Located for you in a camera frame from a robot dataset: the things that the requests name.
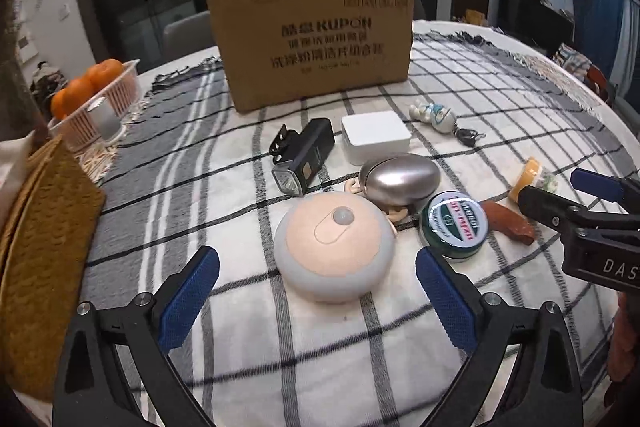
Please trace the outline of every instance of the white box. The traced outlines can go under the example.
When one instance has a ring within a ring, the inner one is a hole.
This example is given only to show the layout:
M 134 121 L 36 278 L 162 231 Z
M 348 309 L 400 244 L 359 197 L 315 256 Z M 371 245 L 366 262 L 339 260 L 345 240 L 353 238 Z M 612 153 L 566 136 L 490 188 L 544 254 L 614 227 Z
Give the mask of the white box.
M 411 133 L 393 111 L 351 114 L 342 118 L 342 143 L 352 165 L 406 153 L 410 141 Z

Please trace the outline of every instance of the brown cardboard box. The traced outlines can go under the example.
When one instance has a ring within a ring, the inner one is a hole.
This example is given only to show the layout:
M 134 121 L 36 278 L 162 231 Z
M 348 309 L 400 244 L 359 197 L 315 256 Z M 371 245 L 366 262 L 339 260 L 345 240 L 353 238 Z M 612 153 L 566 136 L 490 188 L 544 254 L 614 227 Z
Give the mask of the brown cardboard box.
M 405 80 L 414 0 L 207 0 L 236 110 Z

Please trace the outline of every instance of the plaid tablecloth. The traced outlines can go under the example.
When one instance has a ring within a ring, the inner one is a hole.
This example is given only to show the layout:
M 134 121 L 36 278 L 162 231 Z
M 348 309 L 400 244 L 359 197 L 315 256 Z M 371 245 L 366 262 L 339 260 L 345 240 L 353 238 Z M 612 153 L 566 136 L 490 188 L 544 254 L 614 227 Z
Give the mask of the plaid tablecloth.
M 441 103 L 460 126 L 485 133 L 470 149 L 411 122 L 415 99 Z M 464 360 L 451 346 L 415 278 L 417 219 L 398 225 L 394 261 L 379 288 L 360 301 L 320 305 L 292 291 L 276 269 L 273 234 L 294 203 L 276 187 L 267 151 L 280 126 L 300 130 L 330 118 L 336 145 L 312 192 L 342 190 L 357 176 L 344 156 L 340 118 L 393 110 L 412 133 L 410 151 L 442 170 L 440 191 L 478 201 L 506 197 L 530 156 L 554 170 L 559 194 L 594 210 L 619 212 L 575 192 L 577 166 L 626 176 L 636 172 L 615 136 L 548 80 L 496 48 L 436 34 L 415 35 L 409 78 L 286 103 L 241 116 L 224 72 L 210 72 L 156 94 L 130 128 L 108 173 L 107 203 L 84 275 L 82 299 L 100 309 L 154 291 L 198 245 L 220 254 L 220 278 L 190 335 L 171 358 L 218 425 L 419 425 Z M 615 293 L 565 276 L 559 235 L 538 226 L 530 247 L 499 233 L 454 267 L 481 292 L 537 308 L 563 309 L 582 375 L 584 398 L 605 373 Z M 514 362 L 503 370 L 479 416 L 490 418 Z M 121 351 L 142 413 L 161 424 Z

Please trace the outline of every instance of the keychain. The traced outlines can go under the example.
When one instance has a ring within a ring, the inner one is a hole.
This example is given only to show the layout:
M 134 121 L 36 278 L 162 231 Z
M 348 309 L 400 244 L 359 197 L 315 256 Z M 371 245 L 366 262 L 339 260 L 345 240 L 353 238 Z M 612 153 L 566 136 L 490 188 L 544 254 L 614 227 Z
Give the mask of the keychain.
M 409 107 L 409 116 L 413 120 L 430 123 L 442 134 L 452 134 L 466 147 L 475 147 L 476 140 L 485 137 L 484 134 L 473 129 L 459 129 L 455 113 L 449 107 L 439 103 L 426 104 L 417 100 L 415 105 Z

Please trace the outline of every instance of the hand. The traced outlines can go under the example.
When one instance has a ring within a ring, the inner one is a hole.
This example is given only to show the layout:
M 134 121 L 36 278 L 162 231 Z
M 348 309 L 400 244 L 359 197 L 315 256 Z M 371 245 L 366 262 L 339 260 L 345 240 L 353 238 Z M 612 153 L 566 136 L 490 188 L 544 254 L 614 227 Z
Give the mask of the hand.
M 609 349 L 607 370 L 613 382 L 622 382 L 636 365 L 634 348 L 638 343 L 638 333 L 629 321 L 626 294 L 618 294 L 618 312 L 614 319 L 613 336 Z

